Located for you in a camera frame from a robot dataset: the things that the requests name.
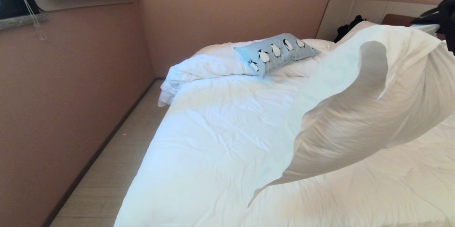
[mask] white duvet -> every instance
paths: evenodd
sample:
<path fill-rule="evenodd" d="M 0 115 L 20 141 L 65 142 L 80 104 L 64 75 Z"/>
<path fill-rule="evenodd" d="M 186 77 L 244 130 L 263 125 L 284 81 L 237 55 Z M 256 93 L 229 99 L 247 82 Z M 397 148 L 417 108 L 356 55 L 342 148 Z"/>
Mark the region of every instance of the white duvet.
<path fill-rule="evenodd" d="M 116 227 L 454 225 L 454 115 L 349 167 L 270 186 L 247 208 L 270 152 L 293 151 L 273 130 L 324 52 L 262 79 L 232 44 L 216 47 L 170 70 L 160 102 L 171 106 Z"/>

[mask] white bedsheet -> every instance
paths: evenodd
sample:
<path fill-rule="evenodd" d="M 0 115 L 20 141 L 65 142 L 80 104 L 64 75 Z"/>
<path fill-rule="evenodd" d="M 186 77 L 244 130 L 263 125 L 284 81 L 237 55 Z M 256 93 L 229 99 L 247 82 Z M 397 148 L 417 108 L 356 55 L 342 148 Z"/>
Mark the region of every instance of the white bedsheet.
<path fill-rule="evenodd" d="M 306 78 L 182 76 L 193 79 L 176 82 L 115 227 L 454 225 L 455 115 L 357 164 L 271 186 L 247 208 L 270 152 L 293 151 L 293 138 L 270 137 Z"/>

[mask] beige headboard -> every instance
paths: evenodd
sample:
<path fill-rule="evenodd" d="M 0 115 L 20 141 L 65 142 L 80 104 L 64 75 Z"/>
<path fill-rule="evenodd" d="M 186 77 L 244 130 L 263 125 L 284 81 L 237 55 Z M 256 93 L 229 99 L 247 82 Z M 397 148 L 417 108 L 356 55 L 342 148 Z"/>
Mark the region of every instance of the beige headboard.
<path fill-rule="evenodd" d="M 367 21 L 382 24 L 385 16 L 391 16 L 390 20 L 397 25 L 406 22 L 412 17 L 417 17 L 423 12 L 436 7 L 436 5 L 423 5 L 378 0 L 330 0 L 319 30 L 317 39 L 333 41 L 340 26 L 351 23 L 357 15 L 361 15 Z"/>

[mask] penguin print pillow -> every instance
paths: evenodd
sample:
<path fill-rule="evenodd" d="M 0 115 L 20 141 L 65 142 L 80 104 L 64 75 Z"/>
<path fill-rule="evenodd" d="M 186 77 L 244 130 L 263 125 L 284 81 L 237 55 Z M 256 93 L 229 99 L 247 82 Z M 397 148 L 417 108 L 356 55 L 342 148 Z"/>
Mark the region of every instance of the penguin print pillow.
<path fill-rule="evenodd" d="M 319 50 L 310 47 L 288 33 L 234 49 L 262 77 L 296 60 L 302 60 L 320 53 Z"/>

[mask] tiled floor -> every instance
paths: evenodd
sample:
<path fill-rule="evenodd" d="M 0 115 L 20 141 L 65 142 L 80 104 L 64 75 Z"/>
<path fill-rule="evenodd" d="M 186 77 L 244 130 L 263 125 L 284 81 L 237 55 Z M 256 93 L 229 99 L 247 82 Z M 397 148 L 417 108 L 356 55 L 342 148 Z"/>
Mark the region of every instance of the tiled floor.
<path fill-rule="evenodd" d="M 112 227 L 167 107 L 157 81 L 60 210 L 51 227 Z"/>

